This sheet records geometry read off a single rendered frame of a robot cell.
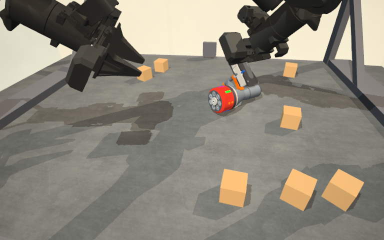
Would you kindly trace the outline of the orange cube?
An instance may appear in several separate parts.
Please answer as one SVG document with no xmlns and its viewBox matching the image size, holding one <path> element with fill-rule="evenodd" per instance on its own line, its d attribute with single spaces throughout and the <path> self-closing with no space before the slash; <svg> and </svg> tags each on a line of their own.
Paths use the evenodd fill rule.
<svg viewBox="0 0 384 240">
<path fill-rule="evenodd" d="M 141 81 L 145 82 L 145 81 L 153 78 L 151 67 L 143 65 L 141 67 L 138 67 L 138 69 L 140 71 L 142 71 L 142 74 L 140 76 L 137 76 L 138 80 L 141 80 Z"/>
<path fill-rule="evenodd" d="M 364 182 L 338 169 L 321 197 L 346 212 L 357 197 Z"/>
<path fill-rule="evenodd" d="M 284 105 L 280 117 L 280 127 L 298 130 L 301 118 L 301 108 Z"/>
<path fill-rule="evenodd" d="M 155 68 L 155 72 L 164 73 L 169 69 L 168 60 L 162 59 L 162 58 L 157 59 L 156 61 L 154 61 L 154 68 Z"/>
<path fill-rule="evenodd" d="M 243 208 L 247 179 L 247 173 L 224 169 L 219 202 Z"/>
<path fill-rule="evenodd" d="M 312 196 L 316 182 L 317 179 L 292 169 L 280 199 L 304 211 Z"/>
<path fill-rule="evenodd" d="M 283 72 L 283 77 L 295 78 L 297 66 L 298 66 L 297 63 L 286 62 L 284 72 Z"/>
</svg>

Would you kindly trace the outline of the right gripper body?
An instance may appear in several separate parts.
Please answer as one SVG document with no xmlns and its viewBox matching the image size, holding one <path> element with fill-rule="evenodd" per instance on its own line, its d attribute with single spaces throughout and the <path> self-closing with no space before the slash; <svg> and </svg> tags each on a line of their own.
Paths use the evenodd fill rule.
<svg viewBox="0 0 384 240">
<path fill-rule="evenodd" d="M 67 8 L 70 11 L 74 7 L 69 3 L 65 6 L 58 3 L 50 13 L 45 25 L 44 35 L 51 39 L 50 45 L 57 48 L 62 44 L 74 51 L 76 54 L 72 58 L 65 81 L 67 84 L 80 92 L 83 92 L 91 72 L 95 72 L 99 62 L 110 42 L 114 32 L 115 25 L 122 13 L 119 9 L 103 17 L 91 28 L 94 29 L 90 38 L 80 33 L 65 18 L 62 9 Z M 92 44 L 92 46 L 91 46 Z M 103 46 L 103 47 L 102 47 Z"/>
</svg>

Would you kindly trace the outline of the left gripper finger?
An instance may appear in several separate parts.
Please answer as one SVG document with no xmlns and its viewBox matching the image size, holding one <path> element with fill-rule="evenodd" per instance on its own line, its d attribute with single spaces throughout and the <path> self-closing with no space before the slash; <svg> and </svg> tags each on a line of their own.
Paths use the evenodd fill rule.
<svg viewBox="0 0 384 240">
<path fill-rule="evenodd" d="M 256 61 L 262 61 L 262 60 L 267 60 L 267 59 L 270 59 L 270 58 L 271 58 L 270 53 L 257 54 L 256 52 L 252 52 L 252 54 L 248 56 L 248 60 L 249 60 L 248 63 L 256 62 Z"/>
<path fill-rule="evenodd" d="M 228 64 L 229 64 L 229 66 L 231 66 L 231 65 L 235 65 L 235 64 L 245 63 L 245 62 L 248 62 L 248 61 L 249 61 L 249 59 L 248 59 L 248 57 L 246 57 L 244 60 L 241 60 L 239 62 L 233 62 L 233 63 L 229 63 L 228 62 Z"/>
</svg>

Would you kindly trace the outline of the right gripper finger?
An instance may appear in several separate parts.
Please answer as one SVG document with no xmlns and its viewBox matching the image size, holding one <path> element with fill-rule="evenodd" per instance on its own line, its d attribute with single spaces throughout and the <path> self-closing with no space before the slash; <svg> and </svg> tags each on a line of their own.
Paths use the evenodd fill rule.
<svg viewBox="0 0 384 240">
<path fill-rule="evenodd" d="M 99 76 L 140 77 L 141 74 L 142 71 L 117 56 L 110 43 L 108 43 L 92 78 L 95 79 Z"/>
<path fill-rule="evenodd" d="M 120 22 L 118 23 L 109 43 L 114 53 L 120 58 L 134 63 L 144 63 L 145 59 L 123 36 Z"/>
</svg>

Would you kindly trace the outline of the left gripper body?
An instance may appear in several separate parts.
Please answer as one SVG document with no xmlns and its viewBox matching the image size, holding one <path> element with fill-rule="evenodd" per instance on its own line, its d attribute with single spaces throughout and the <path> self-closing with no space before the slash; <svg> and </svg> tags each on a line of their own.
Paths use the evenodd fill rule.
<svg viewBox="0 0 384 240">
<path fill-rule="evenodd" d="M 272 27 L 270 16 L 260 19 L 261 25 L 251 34 L 249 38 L 242 38 L 239 32 L 224 32 L 219 43 L 223 50 L 226 61 L 229 63 L 240 62 L 252 53 L 257 55 L 270 54 L 276 47 L 275 58 L 282 57 L 288 53 L 288 37 L 280 36 Z"/>
</svg>

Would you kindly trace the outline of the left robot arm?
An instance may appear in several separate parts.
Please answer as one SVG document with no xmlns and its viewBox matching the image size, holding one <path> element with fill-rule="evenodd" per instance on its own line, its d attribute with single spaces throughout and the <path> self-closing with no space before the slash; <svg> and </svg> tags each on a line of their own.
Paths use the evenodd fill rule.
<svg viewBox="0 0 384 240">
<path fill-rule="evenodd" d="M 237 18 L 249 28 L 250 36 L 261 24 L 262 17 L 269 17 L 283 0 L 252 0 L 258 6 L 244 5 Z M 285 2 L 270 16 L 273 29 L 280 36 L 288 38 L 304 25 L 317 31 L 322 14 L 335 10 L 342 0 L 284 0 Z"/>
</svg>

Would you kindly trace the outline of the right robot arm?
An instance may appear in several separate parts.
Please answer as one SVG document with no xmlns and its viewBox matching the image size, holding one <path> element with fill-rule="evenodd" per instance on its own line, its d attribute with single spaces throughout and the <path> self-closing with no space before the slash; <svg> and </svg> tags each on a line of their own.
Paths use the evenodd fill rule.
<svg viewBox="0 0 384 240">
<path fill-rule="evenodd" d="M 58 3 L 56 0 L 5 0 L 0 17 L 8 31 L 22 24 L 45 36 L 47 20 Z M 118 4 L 117 0 L 86 0 L 81 5 L 72 1 L 70 5 L 74 10 L 63 8 L 61 12 L 75 29 L 90 38 L 94 31 L 91 27 L 109 16 Z"/>
</svg>

